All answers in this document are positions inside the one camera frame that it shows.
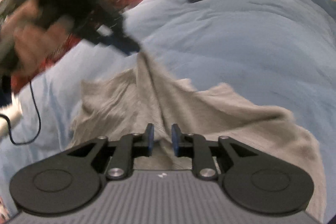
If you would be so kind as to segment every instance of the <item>cloth fold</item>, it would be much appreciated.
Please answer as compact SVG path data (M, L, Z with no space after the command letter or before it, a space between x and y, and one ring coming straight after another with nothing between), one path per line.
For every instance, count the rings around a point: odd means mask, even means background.
M208 140L227 135L308 172L315 190L307 211L323 221L326 180L319 143L295 124L290 111L254 105L227 84L197 91L190 80L175 80L145 52L138 54L134 69L109 81L82 83L82 108L72 123L69 148L101 135L118 140L142 133L150 122L155 126L153 157L136 159L136 169L191 169L190 159L173 154L173 123L183 133Z

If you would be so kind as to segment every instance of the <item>triangular cutout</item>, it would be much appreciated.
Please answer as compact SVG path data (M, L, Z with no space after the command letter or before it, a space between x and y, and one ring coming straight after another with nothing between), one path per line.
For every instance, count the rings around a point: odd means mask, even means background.
M236 153L238 154L239 157L252 157L252 156L257 156L258 154L238 145L238 144L235 144L235 143L231 143L230 144L231 147L236 151Z
M72 151L68 155L73 157L85 158L95 145L96 145L95 143L90 143L88 145L76 149L75 151Z

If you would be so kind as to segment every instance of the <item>blue blanket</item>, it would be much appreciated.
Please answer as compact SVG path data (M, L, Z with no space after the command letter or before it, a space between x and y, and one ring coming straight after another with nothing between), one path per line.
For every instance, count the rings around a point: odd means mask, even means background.
M327 222L336 214L336 4L332 0L145 0L126 13L127 31L177 78L198 90L220 82L258 105L293 111L320 141L327 178ZM81 80L108 79L134 66L113 48L82 41L33 82L42 117L35 143L0 144L0 196L16 209L8 184L20 168L65 149L80 108ZM17 141L36 133L28 88Z

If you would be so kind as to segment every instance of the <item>circular cover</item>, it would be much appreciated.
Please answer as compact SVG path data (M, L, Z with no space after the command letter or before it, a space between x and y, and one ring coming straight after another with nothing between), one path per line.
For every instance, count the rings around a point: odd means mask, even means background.
M16 205L33 214L55 215L93 199L100 189L99 176L82 158L66 158L45 160L17 172L10 183Z
M245 158L225 174L223 188L229 197L261 214L280 216L304 210L314 191L311 177L276 158L256 158Z

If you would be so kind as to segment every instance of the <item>human hand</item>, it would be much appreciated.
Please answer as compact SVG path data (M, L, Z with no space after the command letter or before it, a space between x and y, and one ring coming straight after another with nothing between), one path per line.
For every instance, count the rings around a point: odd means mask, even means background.
M20 75L31 75L43 59L68 38L68 32L61 22L56 22L47 31L30 23L20 26L23 21L36 19L39 13L37 1L28 0L8 18L0 32L0 37L12 35L14 38L15 51L21 63L16 73Z

